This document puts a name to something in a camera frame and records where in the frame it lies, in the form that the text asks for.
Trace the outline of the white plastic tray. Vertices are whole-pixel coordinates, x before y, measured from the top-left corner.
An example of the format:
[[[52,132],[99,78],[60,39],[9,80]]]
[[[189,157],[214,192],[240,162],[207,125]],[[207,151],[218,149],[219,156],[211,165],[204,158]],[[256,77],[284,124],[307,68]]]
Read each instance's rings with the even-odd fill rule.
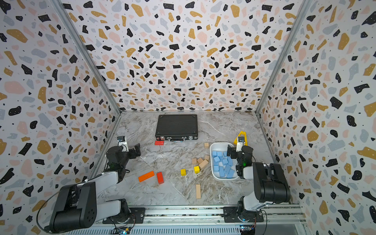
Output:
[[[222,143],[213,143],[211,146],[210,146],[210,160],[211,160],[211,172],[212,172],[212,175],[213,175],[213,177],[216,179],[216,180],[221,180],[221,181],[232,181],[232,180],[236,180],[236,179],[238,179],[239,178],[239,176],[237,175],[237,170],[236,170],[236,165],[237,165],[237,160],[236,159],[233,159],[233,166],[229,166],[228,164],[227,165],[223,165],[222,164],[222,160],[223,159],[228,159],[228,156],[227,157],[223,157],[223,159],[221,159],[221,161],[219,162],[219,164],[214,164],[214,162],[213,162],[213,156],[212,156],[212,152],[213,151],[227,151],[227,147],[228,147],[228,145],[230,145],[231,147],[234,147],[234,145],[233,144],[231,144],[231,143],[225,143],[225,142],[222,142]],[[232,178],[232,179],[228,179],[228,178],[226,178],[226,176],[225,176],[225,178],[220,178],[219,177],[219,172],[214,172],[213,171],[213,166],[214,165],[218,165],[219,167],[220,166],[222,166],[222,167],[224,167],[224,171],[225,171],[225,174],[227,175],[228,174],[228,172],[229,172],[229,170],[230,169],[233,169],[234,171],[235,171],[235,173],[234,173],[234,178]]]

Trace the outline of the blue block top cluster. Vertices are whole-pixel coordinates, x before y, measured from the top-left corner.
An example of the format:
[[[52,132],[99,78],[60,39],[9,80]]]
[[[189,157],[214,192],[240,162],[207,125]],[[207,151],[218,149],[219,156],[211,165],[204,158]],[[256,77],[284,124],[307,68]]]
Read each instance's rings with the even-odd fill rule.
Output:
[[[219,167],[219,177],[220,178],[225,178],[226,174],[225,174],[225,171],[224,171],[224,167],[220,166]]]

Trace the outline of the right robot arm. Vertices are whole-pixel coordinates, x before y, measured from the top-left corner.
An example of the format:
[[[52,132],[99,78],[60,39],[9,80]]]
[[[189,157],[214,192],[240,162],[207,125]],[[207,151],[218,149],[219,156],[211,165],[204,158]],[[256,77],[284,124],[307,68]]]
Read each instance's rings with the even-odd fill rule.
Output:
[[[228,146],[227,155],[237,161],[238,177],[253,181],[254,191],[241,197],[235,207],[223,208],[226,223],[263,222],[261,210],[264,207],[290,201],[290,188],[280,164],[254,161],[253,148],[249,146],[243,146],[239,151]]]

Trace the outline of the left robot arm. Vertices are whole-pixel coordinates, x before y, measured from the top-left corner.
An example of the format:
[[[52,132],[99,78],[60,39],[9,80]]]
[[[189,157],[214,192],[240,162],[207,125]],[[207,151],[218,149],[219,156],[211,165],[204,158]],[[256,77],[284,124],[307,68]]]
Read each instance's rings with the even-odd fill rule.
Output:
[[[131,159],[141,155],[140,145],[127,148],[122,142],[107,150],[107,165],[103,173],[82,183],[63,186],[55,193],[57,201],[50,222],[39,229],[48,234],[62,234],[73,230],[90,228],[95,222],[106,220],[113,225],[121,224],[116,232],[122,234],[126,224],[142,224],[145,208],[129,208],[125,199],[97,202],[97,197],[111,186],[120,183],[129,173],[126,168]]]

